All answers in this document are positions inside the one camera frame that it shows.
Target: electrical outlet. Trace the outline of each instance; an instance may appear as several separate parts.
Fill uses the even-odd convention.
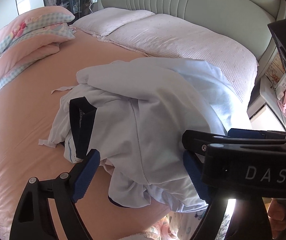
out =
[[[284,96],[284,91],[286,90],[286,75],[284,74],[280,81],[277,83],[275,90],[277,99],[281,99]]]

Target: upholstered headboard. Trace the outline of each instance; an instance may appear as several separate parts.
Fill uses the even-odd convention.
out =
[[[107,7],[170,14],[228,36],[256,56],[257,80],[277,52],[267,24],[286,18],[284,0],[99,0]]]

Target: bed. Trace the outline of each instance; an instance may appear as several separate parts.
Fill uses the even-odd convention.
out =
[[[276,54],[267,24],[286,18],[284,0],[99,0],[99,6],[168,14],[227,36],[247,48],[258,61],[253,81],[259,80]],[[85,67],[150,56],[98,41],[80,29],[74,36],[60,44],[58,53],[38,60],[0,90],[1,239],[9,239],[16,205],[28,179],[55,178],[72,167],[63,157],[63,147],[41,147],[37,143],[48,136],[59,99],[66,93],[51,91],[76,85],[75,74]],[[109,179],[109,174],[99,168],[87,194],[77,203],[94,239],[119,239],[140,232],[168,213],[167,206],[157,202],[120,212],[107,199]],[[57,216],[54,223],[60,239],[64,239]]]

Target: pink bed sheet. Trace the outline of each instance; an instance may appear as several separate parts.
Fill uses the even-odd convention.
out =
[[[0,238],[9,239],[11,222],[20,195],[30,177],[53,179],[69,171],[72,164],[63,157],[63,146],[39,146],[47,138],[67,93],[51,91],[77,85],[75,74],[88,66],[115,60],[130,61],[143,55],[119,46],[99,42],[80,30],[76,39],[60,45],[60,52],[42,59],[0,91]],[[107,198],[110,175],[101,167],[77,208],[94,239],[119,239],[138,233],[168,213],[167,206],[152,202],[140,209],[125,209]],[[57,214],[54,223],[60,239],[66,239]]]

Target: white clothing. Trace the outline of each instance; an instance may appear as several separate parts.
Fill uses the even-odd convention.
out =
[[[221,70],[193,59],[138,58],[88,67],[78,86],[60,100],[48,141],[65,141],[64,156],[76,163],[69,102],[86,97],[97,108],[89,149],[112,164],[110,198],[139,208],[151,197],[174,212],[203,210],[184,168],[182,135],[198,130],[226,135],[251,129],[246,109]]]

